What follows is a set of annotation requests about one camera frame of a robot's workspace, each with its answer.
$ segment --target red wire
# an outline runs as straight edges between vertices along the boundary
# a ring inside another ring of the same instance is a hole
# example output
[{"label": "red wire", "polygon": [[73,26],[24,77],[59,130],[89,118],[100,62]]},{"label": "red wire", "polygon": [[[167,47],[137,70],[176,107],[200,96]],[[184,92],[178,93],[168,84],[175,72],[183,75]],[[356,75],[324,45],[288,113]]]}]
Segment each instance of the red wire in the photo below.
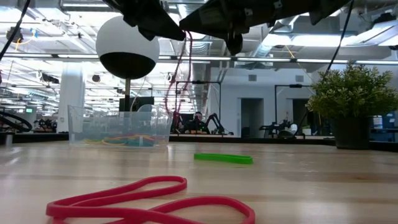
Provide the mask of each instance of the red wire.
[{"label": "red wire", "polygon": [[[187,81],[189,81],[191,79],[191,63],[192,63],[192,45],[193,45],[193,43],[192,43],[192,35],[191,35],[191,33],[189,31],[185,31],[185,35],[186,35],[186,33],[188,33],[188,35],[190,36],[190,51],[189,51],[189,63],[188,63],[188,66],[189,66],[188,72],[189,72],[189,74],[188,74],[188,80],[187,80]],[[175,79],[177,77],[178,68],[180,67],[180,64],[182,62],[182,55],[185,52],[186,44],[187,44],[187,37],[184,40],[183,48],[181,50],[180,56],[179,56],[178,61],[177,61],[177,67],[175,68],[174,75],[172,76],[172,79],[170,81],[169,88],[166,91],[165,107],[166,107],[166,111],[167,111],[168,114],[170,114],[170,110],[169,110],[169,107],[167,106],[167,98],[169,97],[169,92],[170,92],[171,87],[175,83]],[[185,92],[185,90],[187,89],[187,86],[188,86],[188,83],[184,84],[184,86],[182,88],[182,92]],[[180,111],[180,107],[181,107],[181,100],[180,100],[180,103],[178,105],[178,109],[175,108],[175,111],[179,112]]]}]

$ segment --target table surface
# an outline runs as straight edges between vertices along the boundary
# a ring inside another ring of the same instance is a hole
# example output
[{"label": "table surface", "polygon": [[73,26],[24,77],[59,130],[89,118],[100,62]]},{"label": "table surface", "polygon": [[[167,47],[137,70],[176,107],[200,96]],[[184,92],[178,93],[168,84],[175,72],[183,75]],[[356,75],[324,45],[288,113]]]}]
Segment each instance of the table surface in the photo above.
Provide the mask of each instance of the table surface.
[{"label": "table surface", "polygon": [[[195,152],[250,155],[254,164],[194,161]],[[48,202],[153,175],[181,175],[188,179],[188,188],[113,206],[151,208],[180,198],[222,195],[252,207],[256,223],[398,221],[398,154],[331,146],[206,143],[171,143],[163,149],[70,147],[66,142],[0,148],[0,217],[7,224],[50,223],[45,216]],[[234,224],[244,218],[232,208],[215,205],[173,214],[203,223]]]}]

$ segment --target rubber bands in bin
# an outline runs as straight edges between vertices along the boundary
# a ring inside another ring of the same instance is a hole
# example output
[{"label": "rubber bands in bin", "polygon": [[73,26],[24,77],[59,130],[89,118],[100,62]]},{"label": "rubber bands in bin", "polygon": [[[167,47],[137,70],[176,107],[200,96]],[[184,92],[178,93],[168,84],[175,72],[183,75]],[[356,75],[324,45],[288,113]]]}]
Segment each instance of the rubber bands in bin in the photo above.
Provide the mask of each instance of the rubber bands in bin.
[{"label": "rubber bands in bin", "polygon": [[117,113],[68,106],[69,142],[77,146],[166,146],[171,124],[171,115],[161,106],[144,105],[137,112]]}]

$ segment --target spherical lamp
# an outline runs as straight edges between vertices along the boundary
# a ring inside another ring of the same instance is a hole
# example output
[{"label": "spherical lamp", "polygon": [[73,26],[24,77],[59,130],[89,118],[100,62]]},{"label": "spherical lamp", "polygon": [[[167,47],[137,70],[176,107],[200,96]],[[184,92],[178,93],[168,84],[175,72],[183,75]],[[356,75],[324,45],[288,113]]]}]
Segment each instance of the spherical lamp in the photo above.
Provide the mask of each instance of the spherical lamp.
[{"label": "spherical lamp", "polygon": [[96,50],[99,60],[113,75],[138,79],[154,69],[159,59],[159,41],[149,41],[123,21],[123,16],[106,21],[98,31]]}]

